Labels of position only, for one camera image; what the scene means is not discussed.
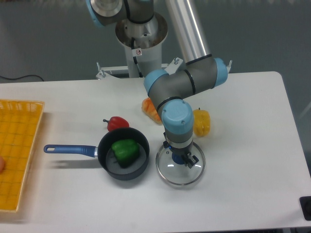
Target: yellow basket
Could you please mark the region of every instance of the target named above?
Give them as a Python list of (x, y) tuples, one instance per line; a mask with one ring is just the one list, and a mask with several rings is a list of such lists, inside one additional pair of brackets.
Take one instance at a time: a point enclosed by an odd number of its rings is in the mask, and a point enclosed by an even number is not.
[(0, 100), (0, 211), (16, 212), (44, 102)]

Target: glass lid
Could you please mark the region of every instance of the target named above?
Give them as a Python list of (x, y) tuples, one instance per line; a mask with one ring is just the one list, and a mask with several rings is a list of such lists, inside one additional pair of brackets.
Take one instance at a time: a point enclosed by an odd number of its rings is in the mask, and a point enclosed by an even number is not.
[(162, 146), (156, 154), (156, 167), (167, 182), (176, 185), (187, 185), (197, 181), (205, 169), (205, 157), (200, 147), (193, 143), (191, 154), (199, 161), (192, 167), (185, 166), (180, 156), (175, 155), (169, 148)]

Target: blue handle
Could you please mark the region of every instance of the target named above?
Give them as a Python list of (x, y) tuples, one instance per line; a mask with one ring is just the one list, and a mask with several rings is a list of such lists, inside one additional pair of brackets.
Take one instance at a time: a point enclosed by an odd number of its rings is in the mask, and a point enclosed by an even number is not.
[(94, 146), (46, 145), (44, 152), (49, 154), (83, 154), (95, 158)]

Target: saucepan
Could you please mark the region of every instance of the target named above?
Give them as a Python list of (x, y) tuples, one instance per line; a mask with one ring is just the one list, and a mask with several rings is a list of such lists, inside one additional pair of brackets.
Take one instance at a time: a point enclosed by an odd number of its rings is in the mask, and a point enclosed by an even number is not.
[[(133, 139), (139, 145), (139, 157), (127, 168), (122, 168), (111, 150), (111, 145), (119, 140)], [(83, 154), (98, 158), (101, 166), (115, 179), (128, 181), (141, 175), (149, 162), (149, 143), (146, 137), (134, 128), (118, 128), (108, 132), (98, 147), (84, 145), (46, 145), (46, 153)]]

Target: gray floor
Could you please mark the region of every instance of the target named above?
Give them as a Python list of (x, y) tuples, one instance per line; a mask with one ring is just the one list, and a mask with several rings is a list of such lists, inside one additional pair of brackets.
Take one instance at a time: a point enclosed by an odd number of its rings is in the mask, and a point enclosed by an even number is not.
[[(197, 0), (214, 57), (233, 60), (232, 72), (277, 71), (285, 82), (311, 168), (311, 1)], [(169, 25), (163, 62), (181, 56), (165, 3), (155, 10)], [(0, 75), (37, 74), (46, 81), (94, 79), (96, 62), (126, 65), (115, 25), (97, 28), (84, 0), (0, 1)], [(20, 82), (35, 82), (27, 78)], [(0, 83), (9, 82), (0, 79)]]

